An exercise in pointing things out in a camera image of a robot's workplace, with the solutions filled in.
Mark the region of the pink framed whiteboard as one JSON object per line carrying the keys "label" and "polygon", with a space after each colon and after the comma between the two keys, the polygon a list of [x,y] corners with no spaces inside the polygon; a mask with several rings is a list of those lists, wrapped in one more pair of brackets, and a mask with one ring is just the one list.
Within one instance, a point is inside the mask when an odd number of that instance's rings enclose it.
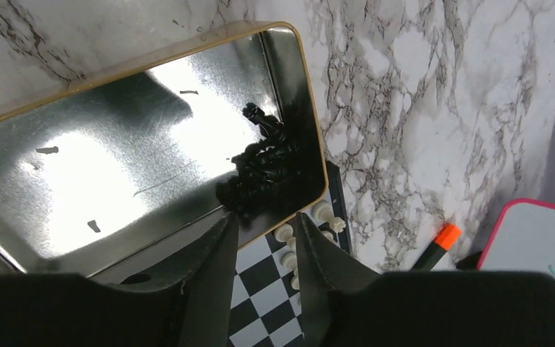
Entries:
{"label": "pink framed whiteboard", "polygon": [[528,198],[508,202],[476,268],[538,272],[555,279],[555,205]]}

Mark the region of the black white chess board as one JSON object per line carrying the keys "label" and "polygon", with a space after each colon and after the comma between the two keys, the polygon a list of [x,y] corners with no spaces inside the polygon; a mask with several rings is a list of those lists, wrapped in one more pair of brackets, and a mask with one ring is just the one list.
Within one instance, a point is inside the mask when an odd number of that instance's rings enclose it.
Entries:
{"label": "black white chess board", "polygon": [[227,346],[304,344],[292,234],[286,222],[238,251]]}

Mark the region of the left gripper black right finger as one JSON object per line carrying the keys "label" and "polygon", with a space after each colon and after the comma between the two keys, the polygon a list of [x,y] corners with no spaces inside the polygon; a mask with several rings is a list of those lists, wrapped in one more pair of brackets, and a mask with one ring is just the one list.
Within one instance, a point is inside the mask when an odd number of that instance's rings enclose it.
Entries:
{"label": "left gripper black right finger", "polygon": [[307,346],[555,346],[555,280],[542,273],[379,274],[295,217]]}

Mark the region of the gold tin box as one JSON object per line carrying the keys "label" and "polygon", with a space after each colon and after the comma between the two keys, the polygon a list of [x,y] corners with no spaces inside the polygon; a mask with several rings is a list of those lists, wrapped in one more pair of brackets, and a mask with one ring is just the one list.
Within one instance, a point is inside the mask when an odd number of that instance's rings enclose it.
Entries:
{"label": "gold tin box", "polygon": [[304,182],[239,231],[244,246],[327,191],[301,36],[237,22],[0,116],[0,273],[94,276],[222,213],[215,186],[262,134],[247,103],[306,146]]}

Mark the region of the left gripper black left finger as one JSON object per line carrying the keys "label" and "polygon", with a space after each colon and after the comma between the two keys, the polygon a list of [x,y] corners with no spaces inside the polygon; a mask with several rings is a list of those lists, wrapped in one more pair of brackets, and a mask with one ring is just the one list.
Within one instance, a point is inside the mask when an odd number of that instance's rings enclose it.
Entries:
{"label": "left gripper black left finger", "polygon": [[224,346],[238,221],[119,284],[78,274],[0,275],[0,346]]}

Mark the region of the black whiteboard stand foot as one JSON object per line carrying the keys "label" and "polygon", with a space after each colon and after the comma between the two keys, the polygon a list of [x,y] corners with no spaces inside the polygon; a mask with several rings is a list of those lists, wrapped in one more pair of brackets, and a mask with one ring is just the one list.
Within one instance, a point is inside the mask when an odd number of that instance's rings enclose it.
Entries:
{"label": "black whiteboard stand foot", "polygon": [[469,254],[455,264],[456,269],[460,271],[477,271],[482,254],[482,251]]}

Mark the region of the orange black highlighter marker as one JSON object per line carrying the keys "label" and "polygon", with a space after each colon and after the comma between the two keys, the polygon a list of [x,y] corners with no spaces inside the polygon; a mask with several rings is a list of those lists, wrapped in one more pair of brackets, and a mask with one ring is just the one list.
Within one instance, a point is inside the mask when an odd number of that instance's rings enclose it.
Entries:
{"label": "orange black highlighter marker", "polygon": [[432,270],[456,243],[461,233],[462,231],[455,224],[445,223],[412,265],[411,270]]}

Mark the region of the black chess pieces pile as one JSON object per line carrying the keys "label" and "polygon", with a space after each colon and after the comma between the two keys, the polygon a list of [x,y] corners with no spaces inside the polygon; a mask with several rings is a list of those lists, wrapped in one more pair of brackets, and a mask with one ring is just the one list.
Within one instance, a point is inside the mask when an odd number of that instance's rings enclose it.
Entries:
{"label": "black chess pieces pile", "polygon": [[257,104],[247,103],[242,115],[259,127],[262,139],[231,158],[236,175],[216,186],[216,197],[240,218],[252,218],[270,209],[302,175],[309,145],[296,130]]}

